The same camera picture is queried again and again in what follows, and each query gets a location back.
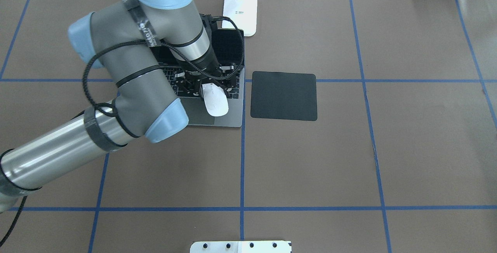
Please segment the wire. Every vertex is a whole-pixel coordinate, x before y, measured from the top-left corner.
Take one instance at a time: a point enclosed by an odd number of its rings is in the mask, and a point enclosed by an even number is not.
[[[87,98],[87,100],[90,102],[90,104],[92,104],[92,106],[100,111],[101,113],[103,113],[104,115],[107,115],[108,117],[116,117],[117,116],[117,108],[109,103],[100,103],[100,104],[97,104],[93,98],[92,98],[92,95],[90,94],[89,92],[89,89],[88,89],[88,74],[90,73],[90,69],[92,69],[92,65],[94,64],[94,62],[100,58],[102,55],[114,50],[114,49],[117,49],[117,48],[120,48],[120,47],[123,47],[123,46],[131,46],[131,45],[140,45],[140,44],[145,44],[146,41],[145,40],[136,40],[136,41],[130,41],[130,42],[125,42],[125,43],[119,43],[119,44],[116,44],[114,46],[111,46],[111,47],[108,47],[102,51],[100,51],[99,53],[97,53],[95,56],[93,56],[90,61],[88,61],[88,64],[87,66],[85,67],[85,71],[83,71],[83,78],[81,79],[82,81],[82,84],[83,84],[83,92],[85,93],[85,96]],[[112,109],[112,112],[107,112],[105,110],[102,109],[102,106],[105,106],[105,107],[108,107],[108,108],[111,108]]]
[[[3,244],[7,241],[10,234],[14,230],[14,227],[16,226],[17,220],[19,219],[19,216],[21,215],[21,212],[23,211],[24,204],[26,203],[27,198],[28,198],[28,196],[23,197],[23,200],[21,201],[21,204],[19,205],[19,209],[17,210],[16,216],[14,217],[14,220],[12,221],[12,224],[10,225],[9,230],[7,230],[7,233],[5,234],[3,239],[0,241],[0,247],[3,246]]]
[[[205,72],[205,71],[201,70],[199,67],[197,67],[197,65],[195,65],[193,62],[191,62],[190,60],[188,60],[188,58],[186,58],[186,56],[181,51],[179,51],[177,48],[175,48],[174,46],[170,45],[167,42],[163,42],[163,41],[161,41],[160,44],[162,46],[166,46],[170,50],[176,52],[183,60],[185,60],[190,66],[192,66],[194,69],[196,69],[197,71],[199,71],[199,73],[203,74],[204,76],[206,76],[208,78],[212,78],[214,80],[227,80],[227,79],[231,78],[232,76],[234,76],[237,71],[239,71],[239,70],[242,69],[243,59],[245,58],[245,43],[243,42],[243,35],[242,35],[240,29],[238,29],[238,27],[236,26],[236,24],[229,17],[226,17],[226,16],[217,16],[217,17],[213,17],[212,19],[215,22],[226,20],[229,23],[231,23],[231,25],[233,25],[233,27],[237,31],[238,37],[240,38],[241,49],[242,49],[240,63],[238,64],[238,66],[236,66],[236,69],[234,69],[234,71],[231,74],[227,75],[227,76],[219,77],[219,76],[213,76],[211,74],[208,74],[207,72]],[[131,45],[141,45],[141,44],[145,44],[145,43],[146,43],[145,40],[135,40],[135,41],[129,41],[129,42],[124,42],[124,43],[118,43],[116,45],[113,45],[111,47],[108,47],[108,48],[100,51],[99,53],[97,53],[96,55],[94,55],[88,61],[88,64],[85,67],[85,71],[83,71],[83,77],[82,77],[81,81],[82,81],[82,85],[83,85],[83,92],[85,93],[85,96],[86,96],[87,100],[90,102],[90,104],[92,104],[92,106],[95,108],[95,110],[100,111],[101,113],[103,113],[104,115],[107,115],[108,117],[118,117],[118,115],[117,115],[117,108],[115,107],[115,105],[109,104],[109,103],[96,103],[93,100],[92,95],[89,92],[89,89],[88,89],[88,75],[89,75],[90,70],[92,69],[92,65],[94,64],[94,62],[96,60],[98,60],[98,58],[100,58],[101,56],[103,56],[106,53],[108,53],[110,51],[113,51],[113,50],[115,50],[117,48],[124,47],[124,46],[131,46]],[[103,110],[102,107],[108,107],[108,108],[112,109],[112,111],[111,112],[107,112],[107,111]]]

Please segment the white computer mouse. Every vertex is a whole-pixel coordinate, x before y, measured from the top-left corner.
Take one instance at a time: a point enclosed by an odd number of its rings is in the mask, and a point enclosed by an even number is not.
[[[202,84],[205,108],[211,116],[222,116],[228,113],[228,99],[221,87],[214,83]]]

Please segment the grid line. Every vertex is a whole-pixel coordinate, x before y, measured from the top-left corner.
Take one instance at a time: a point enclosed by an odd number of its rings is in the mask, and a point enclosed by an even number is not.
[[[24,4],[23,12],[21,13],[21,17],[19,18],[19,22],[17,23],[16,30],[14,31],[14,36],[12,36],[12,40],[10,41],[9,49],[7,50],[7,54],[5,55],[2,69],[0,69],[0,79],[3,76],[5,68],[7,67],[7,62],[9,61],[10,53],[12,52],[12,49],[14,48],[14,43],[16,42],[17,34],[19,33],[19,29],[21,28],[21,23],[23,22],[24,15],[26,14],[26,10],[28,9],[29,4],[30,4],[30,0],[26,0],[26,4]]]
[[[366,83],[497,83],[497,80],[407,80],[407,79],[382,79],[366,78]],[[4,83],[80,83],[81,78],[1,78]],[[110,78],[89,78],[92,83],[111,83]],[[246,83],[252,83],[252,79],[246,79]],[[316,83],[362,83],[362,79],[355,78],[318,78]]]
[[[242,136],[240,156],[240,240],[245,240],[245,102],[247,101],[247,80],[243,81]]]
[[[25,207],[23,211],[76,211],[94,212],[96,207]],[[249,207],[100,207],[99,212],[267,212],[267,211],[381,211],[381,206],[249,206]],[[396,210],[497,210],[497,205],[392,205],[388,211]],[[17,211],[12,207],[8,211]]]
[[[352,15],[352,25],[354,28],[355,47],[357,49],[357,60],[359,62],[359,70],[361,72],[362,92],[364,94],[364,102],[366,105],[366,113],[368,116],[369,134],[371,136],[371,144],[373,145],[374,161],[375,161],[375,166],[376,166],[376,179],[378,181],[378,192],[380,194],[381,212],[382,212],[382,216],[383,216],[383,227],[385,229],[387,251],[388,251],[388,253],[392,253],[392,245],[390,243],[390,233],[389,233],[389,229],[388,229],[387,210],[385,209],[385,198],[383,196],[383,186],[381,183],[380,164],[378,162],[378,153],[376,151],[376,142],[374,139],[373,122],[371,120],[371,110],[369,108],[369,100],[368,100],[367,88],[366,88],[366,78],[364,76],[364,68],[362,66],[362,56],[361,56],[361,48],[359,45],[359,35],[357,33],[357,23],[355,21],[354,2],[353,2],[353,0],[349,0],[349,2],[350,2],[350,13]]]
[[[109,154],[107,153],[105,155],[105,160],[103,162],[102,178],[100,180],[100,187],[98,188],[98,197],[96,200],[94,223],[92,226],[92,234],[90,235],[90,242],[88,245],[88,253],[92,253],[92,251],[93,251],[93,244],[95,241],[95,234],[96,234],[96,226],[98,223],[98,214],[100,213],[100,204],[102,202],[103,185],[105,183],[105,175],[107,174],[107,164],[108,163],[109,163]]]
[[[485,81],[483,80],[483,76],[481,74],[478,60],[476,59],[476,55],[474,54],[474,49],[473,49],[473,45],[471,44],[471,39],[469,39],[469,34],[467,33],[467,30],[466,30],[466,25],[464,23],[464,18],[463,18],[463,14],[461,12],[461,7],[459,6],[459,0],[455,0],[455,2],[456,2],[457,12],[459,14],[459,19],[461,20],[461,26],[463,28],[464,36],[466,37],[467,46],[469,47],[469,50],[471,52],[471,57],[472,57],[473,62],[474,62],[474,67],[476,67],[478,77],[480,78],[481,88],[483,88],[483,92],[485,93],[485,98],[487,99],[488,108],[490,109],[490,115],[492,115],[492,119],[494,120],[495,128],[497,129],[497,117],[495,116],[494,107],[492,106],[492,102],[490,101],[490,97],[488,96],[487,87],[485,86]]]
[[[81,78],[2,78],[6,83],[81,83]],[[89,78],[90,83],[111,83],[110,78]]]

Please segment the white metal bracket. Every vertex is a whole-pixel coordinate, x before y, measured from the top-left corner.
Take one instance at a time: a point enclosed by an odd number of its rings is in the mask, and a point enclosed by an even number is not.
[[[288,241],[195,242],[190,253],[292,253]]]

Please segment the laptop trackpad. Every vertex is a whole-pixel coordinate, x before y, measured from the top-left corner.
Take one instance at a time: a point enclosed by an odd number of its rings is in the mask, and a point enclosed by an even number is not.
[[[215,117],[211,116],[206,108],[204,101],[197,98],[182,98],[181,103],[185,108],[186,114],[190,119],[189,124],[213,125]]]

